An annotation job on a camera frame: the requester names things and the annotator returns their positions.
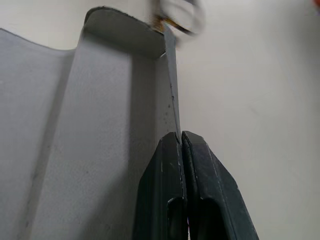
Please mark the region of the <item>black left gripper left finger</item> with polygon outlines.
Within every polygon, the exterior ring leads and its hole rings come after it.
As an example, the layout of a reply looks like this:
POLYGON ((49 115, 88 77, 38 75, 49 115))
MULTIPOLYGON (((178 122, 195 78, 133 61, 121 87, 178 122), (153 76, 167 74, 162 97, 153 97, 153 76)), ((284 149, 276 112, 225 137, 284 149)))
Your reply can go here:
POLYGON ((188 239, 182 146, 175 132, 159 140, 139 181, 132 239, 188 239))

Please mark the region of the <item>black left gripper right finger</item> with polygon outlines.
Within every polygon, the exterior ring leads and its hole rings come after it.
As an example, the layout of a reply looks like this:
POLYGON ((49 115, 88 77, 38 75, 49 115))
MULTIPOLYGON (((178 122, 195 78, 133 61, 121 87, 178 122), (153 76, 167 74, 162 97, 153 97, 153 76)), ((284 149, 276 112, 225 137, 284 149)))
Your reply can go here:
POLYGON ((183 131, 182 159, 192 240, 257 240, 238 185, 202 136, 183 131))

